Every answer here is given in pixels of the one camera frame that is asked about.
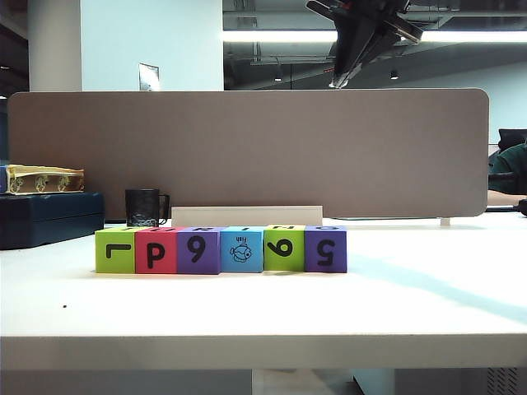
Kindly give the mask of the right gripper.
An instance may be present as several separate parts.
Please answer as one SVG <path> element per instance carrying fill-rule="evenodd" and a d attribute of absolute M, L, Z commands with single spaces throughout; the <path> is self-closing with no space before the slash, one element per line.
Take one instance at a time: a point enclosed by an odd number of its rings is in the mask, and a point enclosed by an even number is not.
<path fill-rule="evenodd" d="M 410 1 L 308 1 L 337 31 L 332 88 L 343 88 L 372 59 L 401 39 L 419 43 L 422 30 L 404 20 Z"/>

